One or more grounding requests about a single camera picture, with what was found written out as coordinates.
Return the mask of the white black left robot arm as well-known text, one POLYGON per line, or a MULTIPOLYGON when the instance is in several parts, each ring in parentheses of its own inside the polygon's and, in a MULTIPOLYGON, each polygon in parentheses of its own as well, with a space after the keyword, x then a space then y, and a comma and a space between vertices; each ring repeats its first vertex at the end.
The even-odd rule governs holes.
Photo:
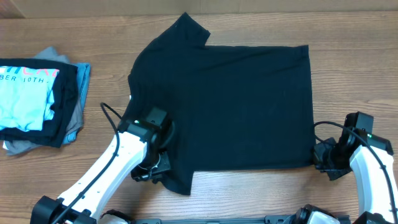
POLYGON ((122 120, 113 128, 113 140, 100 158, 57 199, 43 196, 34 205, 31 223, 97 223, 128 175, 156 183, 171 169, 165 147, 175 124, 167 112, 152 108, 143 118, 122 120))

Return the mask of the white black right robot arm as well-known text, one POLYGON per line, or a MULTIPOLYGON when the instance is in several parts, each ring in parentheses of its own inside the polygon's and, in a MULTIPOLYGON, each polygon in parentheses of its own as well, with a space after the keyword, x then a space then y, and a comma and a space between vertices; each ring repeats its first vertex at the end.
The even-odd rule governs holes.
POLYGON ((356 223, 397 223, 394 152, 390 140, 373 134, 373 122, 366 113, 347 114, 338 140, 320 140, 314 146, 314 164, 330 180, 354 174, 359 205, 356 223))

